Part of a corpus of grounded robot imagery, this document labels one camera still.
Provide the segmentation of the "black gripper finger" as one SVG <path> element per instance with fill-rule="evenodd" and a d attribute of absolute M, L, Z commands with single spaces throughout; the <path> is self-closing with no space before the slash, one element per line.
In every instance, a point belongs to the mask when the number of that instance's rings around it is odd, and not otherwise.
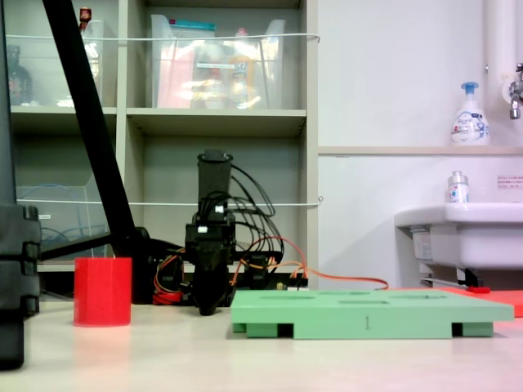
<path fill-rule="evenodd" d="M 193 276 L 193 298 L 202 316 L 212 314 L 212 275 L 202 267 L 194 269 Z"/>
<path fill-rule="evenodd" d="M 229 287 L 229 270 L 227 265 L 219 265 L 211 272 L 211 305 L 210 315 L 215 314 L 216 309 L 226 298 Z"/>

